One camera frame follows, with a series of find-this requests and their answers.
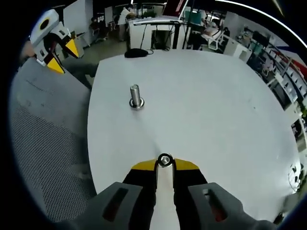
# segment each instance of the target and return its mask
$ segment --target white desk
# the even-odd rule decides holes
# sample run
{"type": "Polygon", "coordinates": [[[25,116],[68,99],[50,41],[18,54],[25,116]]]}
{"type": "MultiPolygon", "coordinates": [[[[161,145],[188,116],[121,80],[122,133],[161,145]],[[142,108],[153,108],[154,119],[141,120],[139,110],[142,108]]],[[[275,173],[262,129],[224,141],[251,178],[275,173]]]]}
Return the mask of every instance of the white desk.
{"type": "MultiPolygon", "coordinates": [[[[136,19],[128,21],[129,35],[130,35],[130,47],[140,48],[142,44],[142,49],[151,49],[152,47],[152,32],[156,30],[160,31],[171,31],[169,34],[169,39],[171,41],[171,49],[173,48],[174,36],[175,36],[175,26],[165,25],[163,23],[171,23],[176,21],[180,24],[177,49],[182,49],[184,43],[184,37],[187,30],[187,25],[184,25],[180,20],[168,19],[168,18],[149,18],[149,19],[136,19]]],[[[187,41],[189,40],[189,32],[186,38],[185,47],[187,46],[187,41]]]]}
{"type": "Polygon", "coordinates": [[[224,54],[230,55],[236,58],[241,59],[245,63],[247,63],[248,59],[250,58],[252,54],[252,50],[246,48],[236,40],[224,35],[225,38],[228,38],[228,43],[226,45],[224,54]]]}
{"type": "MultiPolygon", "coordinates": [[[[147,57],[102,60],[87,131],[98,193],[163,152],[197,164],[208,182],[240,199],[256,219],[273,221],[292,193],[287,175],[299,156],[287,117],[261,78],[237,58],[156,50],[147,57]],[[133,84],[145,100],[140,111],[129,106],[133,84]]],[[[172,192],[172,185],[163,189],[172,192]]],[[[152,221],[152,229],[179,229],[165,227],[174,213],[158,213],[167,218],[152,221]]]]}

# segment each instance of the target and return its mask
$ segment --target gray chair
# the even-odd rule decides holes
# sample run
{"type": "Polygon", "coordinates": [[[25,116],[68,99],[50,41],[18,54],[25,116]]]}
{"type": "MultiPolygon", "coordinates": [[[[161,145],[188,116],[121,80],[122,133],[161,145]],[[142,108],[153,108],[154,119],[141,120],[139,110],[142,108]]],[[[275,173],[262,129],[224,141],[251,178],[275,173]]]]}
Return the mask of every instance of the gray chair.
{"type": "Polygon", "coordinates": [[[10,95],[12,147],[36,204],[58,222],[81,214],[96,195],[87,154],[90,91],[69,72],[28,59],[10,95]]]}

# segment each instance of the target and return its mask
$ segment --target white tabletop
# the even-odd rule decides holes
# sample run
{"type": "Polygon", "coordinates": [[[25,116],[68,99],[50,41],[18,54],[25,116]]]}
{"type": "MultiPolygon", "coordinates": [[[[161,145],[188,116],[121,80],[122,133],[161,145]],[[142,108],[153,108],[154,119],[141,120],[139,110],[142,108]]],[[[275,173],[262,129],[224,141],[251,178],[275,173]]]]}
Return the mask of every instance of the white tabletop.
{"type": "Polygon", "coordinates": [[[165,152],[198,165],[252,217],[273,221],[292,193],[290,165],[299,161],[286,119],[265,83],[234,57],[171,50],[102,60],[88,115],[96,191],[165,152]],[[133,84],[145,100],[140,111],[129,106],[133,84]]]}
{"type": "Polygon", "coordinates": [[[150,24],[150,23],[183,23],[182,20],[179,20],[177,17],[172,16],[162,16],[156,18],[142,18],[142,19],[135,19],[131,21],[134,25],[142,25],[142,24],[150,24]]]}

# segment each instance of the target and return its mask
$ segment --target floor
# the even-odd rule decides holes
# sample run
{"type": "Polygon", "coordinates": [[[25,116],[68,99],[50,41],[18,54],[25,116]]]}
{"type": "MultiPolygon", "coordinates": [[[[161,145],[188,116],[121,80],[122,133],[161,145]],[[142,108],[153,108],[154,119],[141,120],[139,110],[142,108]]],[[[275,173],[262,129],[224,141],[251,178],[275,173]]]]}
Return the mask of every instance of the floor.
{"type": "MultiPolygon", "coordinates": [[[[111,58],[117,55],[122,55],[127,51],[125,42],[119,42],[115,39],[108,39],[103,42],[92,44],[84,49],[82,59],[86,63],[98,64],[100,60],[111,58]]],[[[94,78],[86,76],[91,85],[94,83],[94,78]]]]}

